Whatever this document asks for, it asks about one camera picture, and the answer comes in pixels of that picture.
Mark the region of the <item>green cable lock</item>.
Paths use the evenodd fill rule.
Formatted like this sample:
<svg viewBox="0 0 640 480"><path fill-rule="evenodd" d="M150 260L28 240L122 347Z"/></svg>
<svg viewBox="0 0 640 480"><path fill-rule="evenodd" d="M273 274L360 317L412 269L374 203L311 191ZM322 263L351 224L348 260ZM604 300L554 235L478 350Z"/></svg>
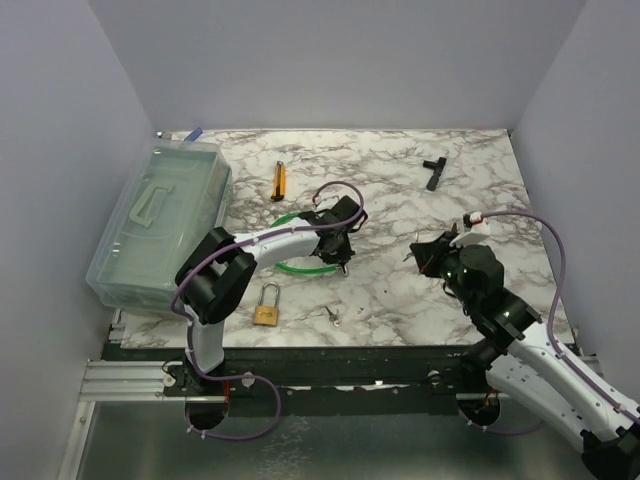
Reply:
<svg viewBox="0 0 640 480"><path fill-rule="evenodd" d="M280 225L284 225L290 222L291 220L295 219L297 216L298 216L297 213L286 214L276 219L271 224L271 226L277 227ZM318 268L299 268L299 267L289 266L285 263L277 263L276 268L287 274L292 274L292 275L319 276L319 275L324 275L329 273L335 273L338 271L341 271L345 277L349 275L348 268L346 266L340 266L340 265L330 265L330 266L318 267Z"/></svg>

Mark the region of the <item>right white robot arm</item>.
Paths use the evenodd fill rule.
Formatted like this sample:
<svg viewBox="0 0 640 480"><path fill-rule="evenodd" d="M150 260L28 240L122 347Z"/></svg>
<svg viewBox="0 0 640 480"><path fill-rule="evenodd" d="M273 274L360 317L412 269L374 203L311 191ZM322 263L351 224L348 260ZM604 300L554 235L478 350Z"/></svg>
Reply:
<svg viewBox="0 0 640 480"><path fill-rule="evenodd" d="M488 246L453 245L454 232L410 246L419 272L442 281L482 340L461 357L469 390L507 394L564 436L597 479L639 476L639 405L564 345L553 345L540 315L504 286Z"/></svg>

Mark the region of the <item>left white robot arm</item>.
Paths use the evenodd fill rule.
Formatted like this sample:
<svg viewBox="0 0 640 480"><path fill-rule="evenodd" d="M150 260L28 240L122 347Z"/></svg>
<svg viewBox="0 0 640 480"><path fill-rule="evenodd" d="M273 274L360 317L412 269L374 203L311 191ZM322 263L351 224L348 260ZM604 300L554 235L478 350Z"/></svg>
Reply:
<svg viewBox="0 0 640 480"><path fill-rule="evenodd" d="M209 231L176 274L171 300L171 310L187 319L188 384L201 395L220 387L224 322L255 273L311 256L344 268L354 255L349 235L367 218L363 205L345 195L329 209L302 212L269 229L237 235L222 227Z"/></svg>

